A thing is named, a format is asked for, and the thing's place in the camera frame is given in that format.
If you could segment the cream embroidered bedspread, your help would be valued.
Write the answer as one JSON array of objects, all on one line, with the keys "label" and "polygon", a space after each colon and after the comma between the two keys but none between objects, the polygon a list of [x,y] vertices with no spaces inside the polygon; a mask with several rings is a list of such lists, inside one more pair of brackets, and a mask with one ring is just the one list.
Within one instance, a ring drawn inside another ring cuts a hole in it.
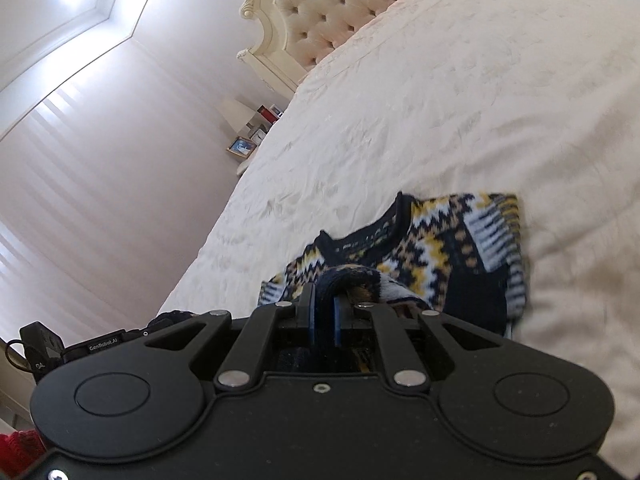
[{"label": "cream embroidered bedspread", "polygon": [[400,0],[298,87],[164,302],[242,318],[320,232],[398,192],[518,198],[524,344],[612,390],[639,471],[639,0]]}]

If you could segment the navy yellow patterned knit sweater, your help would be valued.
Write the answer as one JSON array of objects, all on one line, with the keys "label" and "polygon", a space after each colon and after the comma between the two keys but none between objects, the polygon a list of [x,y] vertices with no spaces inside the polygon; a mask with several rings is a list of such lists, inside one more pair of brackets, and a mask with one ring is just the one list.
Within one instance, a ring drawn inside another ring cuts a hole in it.
[{"label": "navy yellow patterned knit sweater", "polygon": [[320,232],[262,283],[258,306],[295,302],[306,286],[319,307],[347,298],[400,318],[435,310],[509,336],[527,304],[518,198],[398,193],[368,226],[342,238]]}]

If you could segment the red cup on nightstand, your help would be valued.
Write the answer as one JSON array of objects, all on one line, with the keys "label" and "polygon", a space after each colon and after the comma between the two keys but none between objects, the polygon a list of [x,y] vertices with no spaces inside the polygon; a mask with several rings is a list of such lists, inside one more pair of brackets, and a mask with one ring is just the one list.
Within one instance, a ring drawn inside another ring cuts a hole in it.
[{"label": "red cup on nightstand", "polygon": [[278,120],[278,116],[273,114],[273,112],[269,108],[263,105],[258,107],[257,111],[260,114],[260,116],[262,116],[262,118],[264,118],[271,125],[273,125]]}]

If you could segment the red knit garment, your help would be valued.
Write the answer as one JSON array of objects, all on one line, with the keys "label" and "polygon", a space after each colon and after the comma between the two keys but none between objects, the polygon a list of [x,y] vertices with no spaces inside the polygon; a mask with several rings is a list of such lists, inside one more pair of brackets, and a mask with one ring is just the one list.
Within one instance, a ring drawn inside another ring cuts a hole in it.
[{"label": "red knit garment", "polygon": [[47,453],[36,430],[14,431],[0,436],[0,469],[14,479]]}]

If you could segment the cream tufted headboard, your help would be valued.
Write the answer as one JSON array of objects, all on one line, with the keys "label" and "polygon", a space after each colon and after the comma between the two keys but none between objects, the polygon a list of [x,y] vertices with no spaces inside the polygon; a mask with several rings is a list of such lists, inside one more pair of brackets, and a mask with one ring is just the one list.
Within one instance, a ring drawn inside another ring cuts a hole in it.
[{"label": "cream tufted headboard", "polygon": [[271,90],[291,99],[324,58],[399,0],[243,0],[262,39],[238,53]]}]

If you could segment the blue picture frame left nightstand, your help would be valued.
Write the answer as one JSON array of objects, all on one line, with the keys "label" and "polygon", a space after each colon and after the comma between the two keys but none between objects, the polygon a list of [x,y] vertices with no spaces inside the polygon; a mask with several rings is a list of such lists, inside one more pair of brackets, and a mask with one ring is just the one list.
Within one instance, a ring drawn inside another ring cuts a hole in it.
[{"label": "blue picture frame left nightstand", "polygon": [[231,145],[227,148],[227,152],[239,159],[248,159],[251,154],[258,148],[258,145],[244,136],[237,136]]}]

